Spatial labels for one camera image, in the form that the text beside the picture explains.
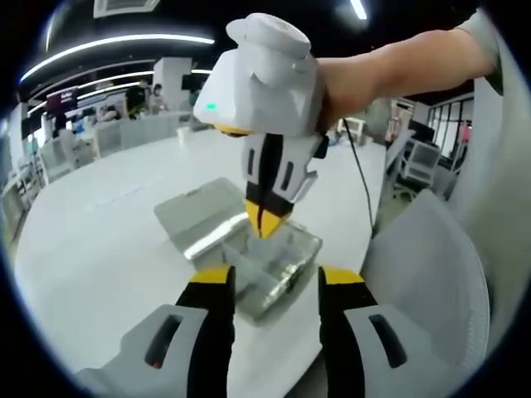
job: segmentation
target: white round table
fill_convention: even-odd
[[[216,130],[116,153],[63,177],[36,199],[19,240],[15,278],[52,351],[69,371],[100,367],[119,341],[164,303],[174,304],[194,269],[153,208],[218,177],[242,190],[242,139]],[[385,148],[358,149],[373,211]],[[365,191],[351,149],[313,160],[319,179],[292,219],[323,239],[321,264],[359,271],[370,240]],[[276,323],[235,316],[230,397],[284,396],[321,348],[317,278]]]

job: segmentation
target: pillar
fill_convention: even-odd
[[[190,91],[183,90],[183,76],[189,75],[192,58],[162,58],[153,68],[153,87],[163,87],[163,97],[170,110],[179,109],[181,103],[188,102]]]
[[[415,108],[413,109],[412,120],[415,120],[418,123],[428,124],[428,114],[430,112],[430,107],[421,102],[415,103]]]

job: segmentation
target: monitor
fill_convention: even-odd
[[[415,133],[412,136],[413,139],[422,141],[423,143],[431,143],[433,141],[435,130],[430,129],[425,124],[416,122],[415,120],[411,120],[409,122],[409,129],[415,131]]]
[[[81,118],[83,119],[85,116],[92,116],[96,114],[96,109],[95,108],[86,108],[86,109],[83,109],[83,113],[81,115]]]

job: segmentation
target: black ceiling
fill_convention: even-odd
[[[216,59],[234,43],[225,25],[251,12],[267,12],[293,23],[312,41],[315,56],[352,56],[385,44],[407,39],[431,29],[448,29],[464,21],[476,7],[475,0],[362,0],[368,24],[360,22],[349,0],[255,0],[219,2],[214,0],[162,0],[155,12],[117,15],[95,20],[94,0],[67,0],[54,14],[48,52],[45,52],[48,15],[41,15],[41,35],[28,52],[19,75],[39,61],[66,48],[110,36],[132,33],[175,33],[214,39],[213,46],[138,42],[98,47],[61,59],[18,87],[24,100],[68,75],[106,64],[131,60],[155,60],[161,56],[191,56],[194,64],[212,68]],[[101,70],[66,85],[80,85],[108,75],[146,70],[152,64]],[[450,93],[420,95],[416,100],[434,104],[471,90],[471,83]]]

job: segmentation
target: ceiling light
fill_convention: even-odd
[[[78,51],[87,50],[89,48],[93,48],[97,46],[103,46],[105,44],[120,43],[122,41],[139,41],[139,40],[192,41],[192,42],[203,43],[203,44],[214,43],[213,39],[207,39],[204,37],[195,37],[195,36],[184,36],[184,35],[149,34],[149,35],[128,35],[128,36],[109,37],[107,39],[101,39],[101,40],[92,41],[90,43],[81,44],[79,46],[75,46],[75,47],[69,48],[68,50],[64,50],[58,54],[55,54],[54,56],[51,56],[50,58],[45,59],[43,62],[33,66],[28,72],[22,75],[22,77],[20,78],[20,81],[23,82],[25,79],[33,75],[35,72],[37,72],[44,66],[50,65],[52,62],[60,60],[61,58],[65,56],[69,56],[70,54],[74,54]]]
[[[77,97],[77,99],[78,100],[84,100],[85,98],[89,98],[89,97],[91,97],[93,95],[106,93],[107,91],[112,91],[112,90],[126,89],[127,87],[133,87],[134,85],[139,85],[139,84],[140,84],[140,82],[136,81],[134,83],[127,83],[125,85],[113,85],[112,87],[107,87],[106,89],[96,90],[96,91],[92,91],[89,94],[80,95],[80,96]]]
[[[48,23],[48,29],[46,31],[46,52],[48,52],[48,49],[50,48],[50,39],[51,39],[51,29],[53,28],[53,17],[55,14],[53,14],[50,18],[50,22]]]
[[[89,83],[86,83],[85,85],[80,85],[78,88],[79,89],[84,89],[84,88],[89,87],[91,85],[98,85],[99,83],[103,83],[104,81],[125,79],[127,77],[146,76],[146,75],[152,75],[154,73],[155,72],[153,72],[152,70],[148,70],[148,71],[145,71],[145,72],[134,72],[134,73],[126,73],[125,75],[117,75],[117,76],[113,76],[113,77],[105,77],[104,79],[99,79],[99,80],[96,80],[96,81],[91,81]]]
[[[82,77],[84,75],[88,75],[88,74],[96,72],[98,70],[116,68],[118,66],[145,64],[147,62],[155,62],[155,60],[126,61],[126,62],[119,62],[118,64],[108,64],[108,65],[105,65],[105,66],[100,66],[98,68],[84,70],[81,73],[77,73],[75,75],[68,76],[68,77],[66,77],[63,80],[57,81],[53,85],[49,85],[49,86],[45,87],[44,89],[42,89],[41,91],[39,91],[38,93],[33,95],[29,100],[32,101],[32,100],[36,99],[37,97],[40,97],[41,95],[45,94],[47,91],[50,91],[51,89],[55,89],[56,87],[58,87],[60,85],[64,85],[65,83],[67,83],[67,82],[69,82],[71,80],[75,80],[78,77]]]
[[[27,116],[30,117],[32,115],[33,112],[35,112],[36,110],[42,108],[43,106],[46,106],[46,101],[42,101],[39,105],[37,105],[36,107],[34,108],[31,108],[30,110],[27,111]]]
[[[350,0],[350,3],[352,4],[352,7],[354,7],[354,11],[359,19],[367,19],[367,14],[363,8],[362,0]]]
[[[212,73],[211,70],[206,70],[206,69],[192,69],[192,73],[198,73],[198,74],[202,74],[202,75],[210,75]]]

